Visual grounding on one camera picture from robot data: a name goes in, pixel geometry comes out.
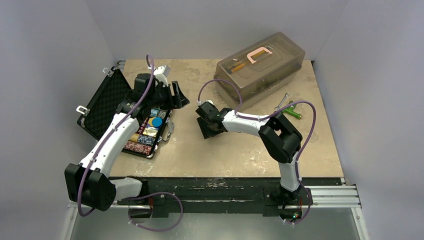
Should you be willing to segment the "clear dealer button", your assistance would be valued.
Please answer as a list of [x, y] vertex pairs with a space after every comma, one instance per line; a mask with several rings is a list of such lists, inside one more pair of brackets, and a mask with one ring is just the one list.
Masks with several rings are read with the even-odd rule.
[[155, 127], [149, 127], [143, 132], [143, 134], [150, 137], [156, 137], [158, 134], [158, 130]]

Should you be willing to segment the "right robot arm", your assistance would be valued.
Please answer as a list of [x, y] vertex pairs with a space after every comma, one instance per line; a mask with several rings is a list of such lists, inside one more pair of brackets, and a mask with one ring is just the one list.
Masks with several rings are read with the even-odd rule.
[[226, 132], [259, 137], [268, 154], [278, 162], [282, 200], [292, 204], [300, 198], [301, 178], [297, 160], [303, 137], [281, 112], [269, 118], [244, 113], [238, 115], [231, 108], [218, 110], [211, 101], [198, 102], [195, 112], [204, 139]]

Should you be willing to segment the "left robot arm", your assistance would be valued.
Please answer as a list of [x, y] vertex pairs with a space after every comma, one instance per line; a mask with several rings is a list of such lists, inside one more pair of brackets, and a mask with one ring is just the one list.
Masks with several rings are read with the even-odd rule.
[[131, 199], [142, 205], [149, 199], [149, 191], [140, 180], [126, 177], [110, 181], [109, 175], [125, 144], [153, 108], [174, 110], [189, 104], [178, 82], [168, 83], [167, 65], [151, 65], [150, 70], [135, 79], [134, 88], [113, 108], [112, 121], [93, 150], [79, 164], [70, 163], [64, 171], [69, 198], [77, 203], [82, 217], [90, 214], [83, 212], [82, 206], [106, 211], [115, 201]]

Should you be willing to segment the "red playing card deck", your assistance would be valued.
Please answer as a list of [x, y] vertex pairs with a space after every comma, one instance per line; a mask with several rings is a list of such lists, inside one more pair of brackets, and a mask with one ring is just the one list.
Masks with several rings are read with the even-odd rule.
[[139, 128], [136, 130], [135, 133], [140, 135], [143, 133], [144, 129], [145, 129], [145, 126], [142, 124], [139, 126]]

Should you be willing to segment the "blue round button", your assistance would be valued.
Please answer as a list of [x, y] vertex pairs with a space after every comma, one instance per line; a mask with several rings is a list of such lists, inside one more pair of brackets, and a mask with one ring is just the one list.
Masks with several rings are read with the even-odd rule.
[[153, 117], [152, 127], [159, 128], [163, 124], [163, 119], [160, 117]]

